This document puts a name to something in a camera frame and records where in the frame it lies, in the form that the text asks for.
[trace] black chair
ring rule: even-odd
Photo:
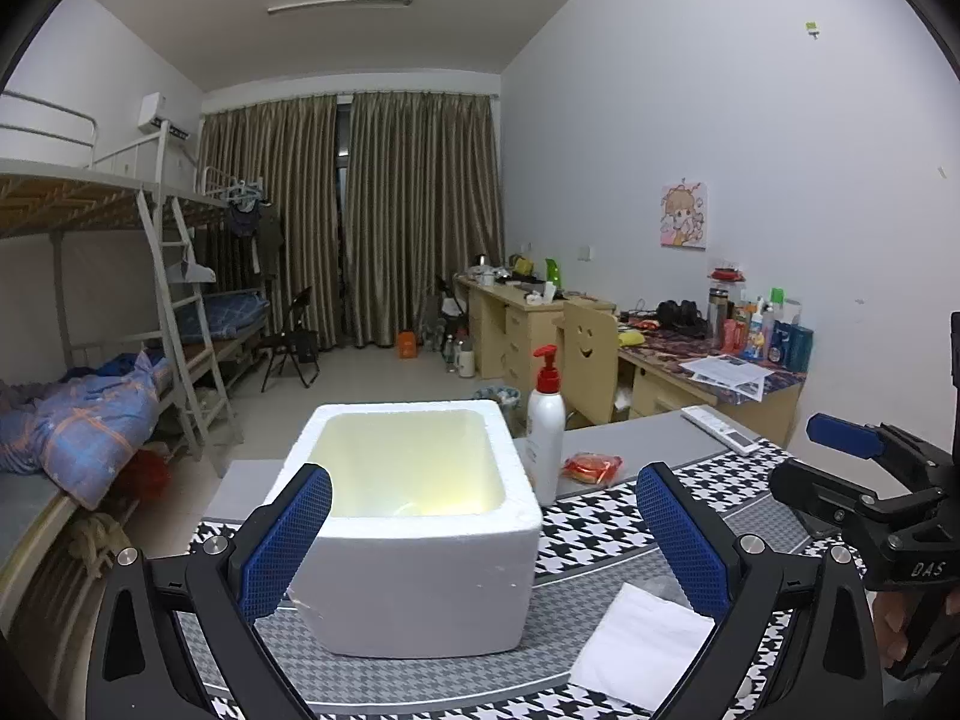
[[[319,354],[317,334],[312,330],[308,330],[304,324],[304,314],[310,305],[310,293],[312,292],[313,287],[307,287],[297,295],[290,304],[290,309],[287,311],[287,319],[280,333],[274,333],[272,336],[263,338],[256,346],[257,349],[270,349],[270,362],[267,363],[267,372],[263,375],[263,384],[260,386],[261,392],[267,389],[267,380],[270,378],[277,354],[282,355],[280,358],[280,367],[277,369],[277,376],[283,374],[283,366],[286,364],[287,358],[293,362],[296,375],[299,376],[301,384],[303,384],[306,389],[310,389],[310,385],[313,384],[320,375],[320,363],[317,360]],[[299,366],[298,358],[301,360],[306,358],[306,360],[313,361],[317,372],[313,374],[313,378],[310,379],[310,381],[304,379],[304,372]]]

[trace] white foam cooler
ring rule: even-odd
[[[325,649],[453,658],[520,643],[541,510],[491,401],[321,406],[267,501],[304,463],[333,508],[290,593]]]

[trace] human hand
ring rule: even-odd
[[[890,668],[906,655],[909,602],[910,595],[905,592],[879,592],[874,599],[874,633],[883,668]],[[960,614],[960,587],[947,595],[944,610],[949,615]]]

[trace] brown curtain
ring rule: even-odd
[[[210,165],[248,181],[263,178],[267,199],[280,218],[285,245],[270,295],[272,322],[282,327],[294,296],[313,287],[307,325],[320,334],[320,346],[338,338],[337,193],[334,95],[279,100],[208,116],[200,137],[200,166]],[[258,283],[251,265],[250,239],[237,238],[224,225],[206,234],[206,261],[223,290]]]
[[[357,346],[416,330],[436,277],[503,261],[490,99],[358,94],[350,114],[347,273]]]

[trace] finger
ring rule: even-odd
[[[947,595],[947,614],[960,614],[960,587]]]
[[[899,603],[891,603],[883,615],[883,621],[890,626],[891,631],[896,632],[904,630],[906,621],[906,603],[902,603],[904,597],[899,596],[899,600],[901,600]]]
[[[906,635],[893,631],[882,620],[875,621],[874,633],[877,635],[877,651],[891,661],[902,661],[907,650]]]

